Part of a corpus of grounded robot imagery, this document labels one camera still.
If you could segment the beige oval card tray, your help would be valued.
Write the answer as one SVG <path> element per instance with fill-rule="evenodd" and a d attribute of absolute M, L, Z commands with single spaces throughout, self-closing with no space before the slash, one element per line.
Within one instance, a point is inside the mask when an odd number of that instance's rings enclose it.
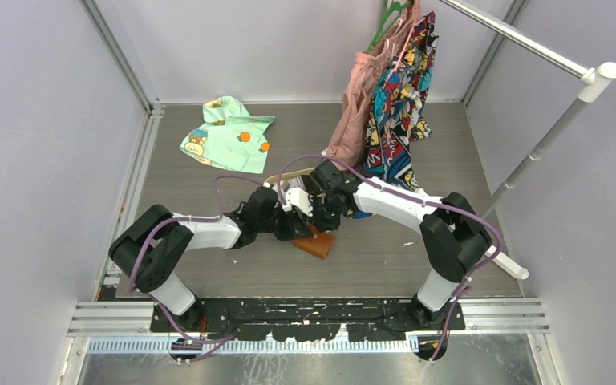
<path fill-rule="evenodd" d="M 281 176 L 270 176 L 263 182 L 263 186 L 275 188 L 276 185 L 279 184 L 283 192 L 291 188 L 301 188 L 306 190 L 307 178 L 313 171 L 314 168 L 304 168 L 294 172 L 285 172 Z"/>

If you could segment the brown leather card holder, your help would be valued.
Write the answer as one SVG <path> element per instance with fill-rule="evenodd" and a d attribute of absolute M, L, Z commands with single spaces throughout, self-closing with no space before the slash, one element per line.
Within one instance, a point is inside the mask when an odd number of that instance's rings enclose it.
<path fill-rule="evenodd" d="M 313 225 L 308 225 L 311 231 L 310 237 L 300 237 L 292 240 L 292 245 L 305 253 L 326 259 L 331 251 L 335 238 L 329 232 L 318 231 Z"/>

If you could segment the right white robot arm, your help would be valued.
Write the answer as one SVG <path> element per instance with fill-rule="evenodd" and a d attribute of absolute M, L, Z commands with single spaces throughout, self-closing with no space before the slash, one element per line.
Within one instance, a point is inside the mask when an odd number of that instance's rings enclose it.
<path fill-rule="evenodd" d="M 307 179 L 317 229 L 337 229 L 348 213 L 364 212 L 385 217 L 422 237 L 431 270 L 404 320 L 426 330 L 442 322 L 461 282 L 492 244 L 468 200 L 456 192 L 446 197 L 421 196 L 375 176 L 341 171 L 329 160 Z"/>

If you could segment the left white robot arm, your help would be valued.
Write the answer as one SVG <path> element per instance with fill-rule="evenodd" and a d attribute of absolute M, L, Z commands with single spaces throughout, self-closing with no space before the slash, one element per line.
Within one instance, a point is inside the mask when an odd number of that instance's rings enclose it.
<path fill-rule="evenodd" d="M 153 205 L 113 241 L 108 256 L 133 289 L 159 302 L 174 325 L 191 331 L 201 323 L 204 310 L 176 275 L 181 257 L 195 249 L 240 249 L 262 233 L 279 241 L 313 235 L 301 213 L 281 206 L 275 190 L 258 187 L 235 210 L 219 217 L 185 216 Z"/>

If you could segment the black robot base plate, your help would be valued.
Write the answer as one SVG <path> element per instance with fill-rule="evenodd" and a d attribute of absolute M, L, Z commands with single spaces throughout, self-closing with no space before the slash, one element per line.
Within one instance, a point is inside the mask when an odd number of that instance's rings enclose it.
<path fill-rule="evenodd" d="M 404 298 L 204 298 L 193 316 L 176 318 L 187 334 L 239 341 L 330 341 L 340 330 L 350 342 L 402 340 L 411 332 L 464 330 L 460 306 L 425 315 Z"/>

